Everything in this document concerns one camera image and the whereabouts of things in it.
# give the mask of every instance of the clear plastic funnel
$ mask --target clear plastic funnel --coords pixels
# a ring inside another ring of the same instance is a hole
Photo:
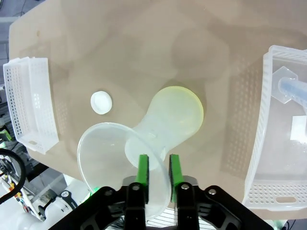
[[[96,188],[110,186],[121,188],[123,180],[136,176],[137,168],[126,157],[127,140],[137,139],[149,157],[149,165],[158,165],[149,173],[149,203],[146,219],[159,216],[171,198],[168,172],[152,147],[133,129],[116,123],[100,123],[90,127],[82,135],[78,146],[78,165],[83,180],[94,192]]]
[[[133,128],[164,161],[175,146],[193,136],[201,127],[204,109],[199,98],[190,90],[170,86],[160,90],[152,99],[146,115]],[[131,164],[137,167],[140,154],[147,154],[143,142],[131,137],[125,147]],[[152,163],[150,170],[158,167]]]

